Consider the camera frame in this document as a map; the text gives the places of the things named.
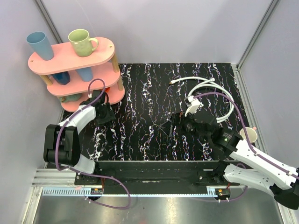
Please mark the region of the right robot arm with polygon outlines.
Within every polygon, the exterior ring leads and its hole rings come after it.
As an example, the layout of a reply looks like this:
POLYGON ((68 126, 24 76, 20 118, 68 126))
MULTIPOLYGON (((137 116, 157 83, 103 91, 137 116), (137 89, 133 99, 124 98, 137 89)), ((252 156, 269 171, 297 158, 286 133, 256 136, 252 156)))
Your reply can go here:
POLYGON ((208 141, 220 161, 212 173, 214 183, 246 185, 273 196, 276 202, 289 209, 299 208, 298 168, 274 159, 237 132, 221 127, 212 115, 179 112, 171 116, 170 124, 182 133, 208 141))

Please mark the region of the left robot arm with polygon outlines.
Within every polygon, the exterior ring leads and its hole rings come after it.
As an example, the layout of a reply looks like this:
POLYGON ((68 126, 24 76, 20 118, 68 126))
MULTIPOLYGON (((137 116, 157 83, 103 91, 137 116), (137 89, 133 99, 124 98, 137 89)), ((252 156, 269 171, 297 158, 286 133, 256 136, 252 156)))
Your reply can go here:
POLYGON ((71 168, 85 173, 85 180, 97 184, 101 173, 94 161, 81 153, 79 134, 90 122, 105 126, 115 120, 115 114, 109 103, 109 96, 104 91, 94 90, 88 100, 83 101, 78 109, 59 124, 50 124, 45 131, 43 159, 56 165, 58 170, 71 168))

